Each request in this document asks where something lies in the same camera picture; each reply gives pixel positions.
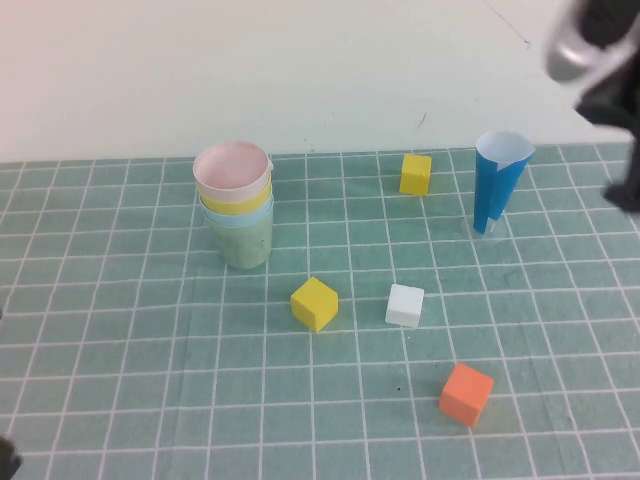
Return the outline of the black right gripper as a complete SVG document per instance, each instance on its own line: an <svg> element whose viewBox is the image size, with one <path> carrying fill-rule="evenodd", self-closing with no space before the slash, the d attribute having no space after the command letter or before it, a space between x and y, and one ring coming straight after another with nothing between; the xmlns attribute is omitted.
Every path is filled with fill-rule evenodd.
<svg viewBox="0 0 640 480"><path fill-rule="evenodd" d="M616 206L624 213L639 214L639 128L633 131L633 149L631 152L629 168L625 178L621 182L609 184L603 197L606 201Z"/></svg>

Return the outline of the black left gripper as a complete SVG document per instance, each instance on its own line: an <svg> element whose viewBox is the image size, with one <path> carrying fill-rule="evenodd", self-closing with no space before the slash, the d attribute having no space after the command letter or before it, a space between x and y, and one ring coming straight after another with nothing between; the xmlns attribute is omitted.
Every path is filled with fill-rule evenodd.
<svg viewBox="0 0 640 480"><path fill-rule="evenodd" d="M22 457L15 444L5 437L0 437L0 475L15 475L21 465Z"/></svg>

